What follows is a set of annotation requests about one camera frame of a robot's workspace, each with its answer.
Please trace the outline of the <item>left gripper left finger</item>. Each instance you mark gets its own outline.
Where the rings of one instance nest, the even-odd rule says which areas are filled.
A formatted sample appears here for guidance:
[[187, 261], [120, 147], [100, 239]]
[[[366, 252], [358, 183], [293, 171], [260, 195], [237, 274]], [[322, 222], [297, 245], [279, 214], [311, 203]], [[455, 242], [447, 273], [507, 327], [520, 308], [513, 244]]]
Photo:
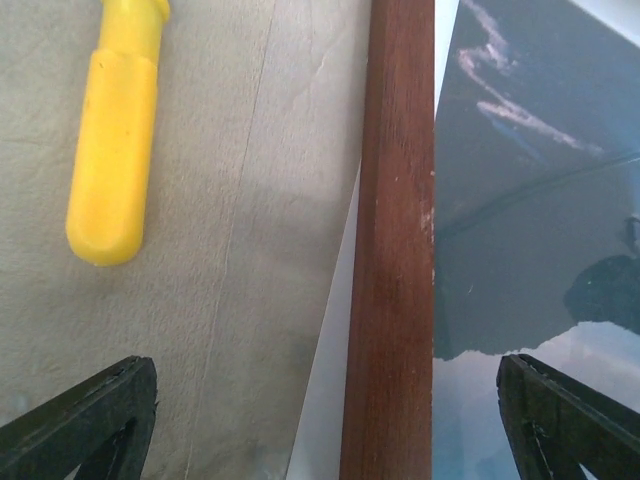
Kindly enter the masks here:
[[149, 357], [129, 356], [1, 428], [3, 479], [139, 479], [157, 410]]

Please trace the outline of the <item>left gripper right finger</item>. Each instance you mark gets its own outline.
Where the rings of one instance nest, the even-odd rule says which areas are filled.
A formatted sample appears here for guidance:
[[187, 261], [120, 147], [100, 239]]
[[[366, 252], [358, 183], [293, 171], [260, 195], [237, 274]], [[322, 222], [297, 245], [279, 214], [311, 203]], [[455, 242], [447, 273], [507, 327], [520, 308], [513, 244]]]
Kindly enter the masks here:
[[522, 479], [639, 477], [639, 414], [540, 360], [501, 358], [501, 420]]

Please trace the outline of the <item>brown wooden picture frame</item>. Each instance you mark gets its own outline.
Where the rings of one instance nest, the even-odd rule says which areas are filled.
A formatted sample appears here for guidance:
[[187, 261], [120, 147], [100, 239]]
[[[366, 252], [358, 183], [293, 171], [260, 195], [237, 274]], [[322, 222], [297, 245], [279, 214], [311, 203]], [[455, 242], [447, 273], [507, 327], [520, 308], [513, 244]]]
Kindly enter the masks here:
[[371, 6], [343, 479], [431, 475], [434, 20], [431, 1]]

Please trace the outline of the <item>yellow handled screwdriver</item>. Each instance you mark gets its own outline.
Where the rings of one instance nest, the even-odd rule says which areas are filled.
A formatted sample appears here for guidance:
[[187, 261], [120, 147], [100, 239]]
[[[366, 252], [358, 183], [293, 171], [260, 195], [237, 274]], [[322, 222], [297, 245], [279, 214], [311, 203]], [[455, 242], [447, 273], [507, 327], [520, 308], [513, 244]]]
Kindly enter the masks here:
[[105, 1], [87, 75], [66, 216], [73, 253], [131, 260], [144, 232], [166, 1]]

